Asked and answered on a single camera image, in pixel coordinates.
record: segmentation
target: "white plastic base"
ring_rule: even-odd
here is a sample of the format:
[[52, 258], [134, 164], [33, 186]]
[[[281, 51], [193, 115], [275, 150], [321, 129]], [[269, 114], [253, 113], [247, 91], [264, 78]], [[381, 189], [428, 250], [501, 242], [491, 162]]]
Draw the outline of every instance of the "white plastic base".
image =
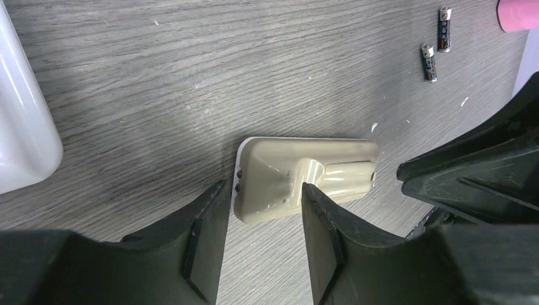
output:
[[0, 0], [0, 194], [46, 179], [62, 155], [56, 126]]
[[377, 160], [367, 140], [251, 137], [236, 155], [231, 207], [247, 224], [299, 213], [303, 182], [336, 203], [356, 200], [371, 189]]

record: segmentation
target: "battery label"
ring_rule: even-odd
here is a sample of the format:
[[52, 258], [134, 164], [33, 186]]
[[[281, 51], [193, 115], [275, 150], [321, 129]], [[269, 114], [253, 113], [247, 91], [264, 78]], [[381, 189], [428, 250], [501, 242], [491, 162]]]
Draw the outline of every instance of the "battery label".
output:
[[423, 58], [423, 63], [425, 65], [425, 79], [431, 83], [438, 80], [438, 75], [436, 74], [436, 63], [434, 62], [434, 57]]

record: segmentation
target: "white plastic container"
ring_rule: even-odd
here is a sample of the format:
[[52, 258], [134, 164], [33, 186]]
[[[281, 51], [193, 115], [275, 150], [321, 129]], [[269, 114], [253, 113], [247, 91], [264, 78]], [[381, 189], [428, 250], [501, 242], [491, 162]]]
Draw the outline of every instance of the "white plastic container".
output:
[[45, 180], [60, 165], [60, 135], [0, 0], [0, 194]]

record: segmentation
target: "beige plastic part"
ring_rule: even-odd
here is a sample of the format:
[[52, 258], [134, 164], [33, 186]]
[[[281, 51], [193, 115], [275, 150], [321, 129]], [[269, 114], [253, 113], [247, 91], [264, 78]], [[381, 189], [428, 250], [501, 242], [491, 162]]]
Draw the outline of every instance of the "beige plastic part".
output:
[[303, 182], [336, 203], [362, 198], [371, 190], [377, 160], [378, 147], [367, 140], [249, 138], [236, 157], [234, 214], [256, 224], [299, 213]]

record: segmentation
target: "wooden table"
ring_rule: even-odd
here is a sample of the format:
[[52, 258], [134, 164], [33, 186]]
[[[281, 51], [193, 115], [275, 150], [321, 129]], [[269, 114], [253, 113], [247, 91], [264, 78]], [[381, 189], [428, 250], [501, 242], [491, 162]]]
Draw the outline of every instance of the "wooden table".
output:
[[[397, 166], [505, 105], [526, 40], [502, 32], [494, 0], [4, 2], [65, 153], [46, 181], [0, 196], [0, 226], [98, 240], [230, 177], [253, 135], [375, 141], [375, 189], [345, 207], [406, 235], [430, 206], [400, 193]], [[419, 47], [443, 5], [453, 46], [429, 84]], [[232, 217], [221, 279], [218, 304], [312, 304], [301, 216]]]

